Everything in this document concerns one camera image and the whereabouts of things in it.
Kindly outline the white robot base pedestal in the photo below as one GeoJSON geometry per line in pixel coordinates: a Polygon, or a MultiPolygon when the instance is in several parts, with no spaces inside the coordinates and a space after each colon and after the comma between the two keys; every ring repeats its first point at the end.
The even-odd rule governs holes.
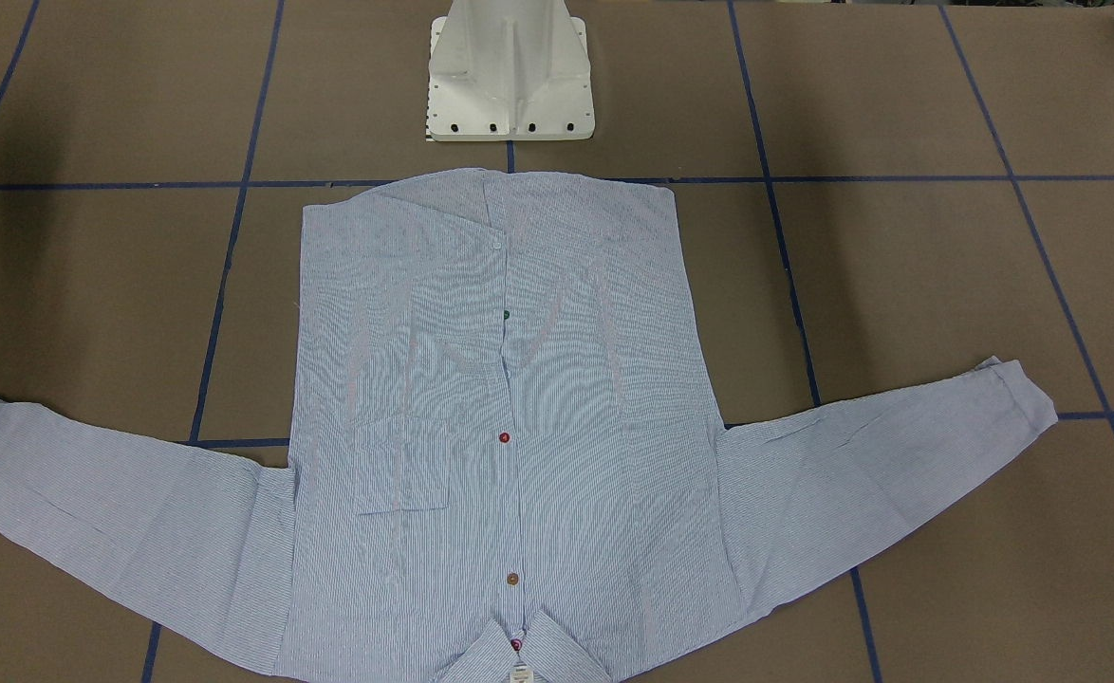
{"type": "Polygon", "coordinates": [[[430,25],[430,142],[583,142],[596,129],[584,19],[563,1],[455,1],[430,25]]]}

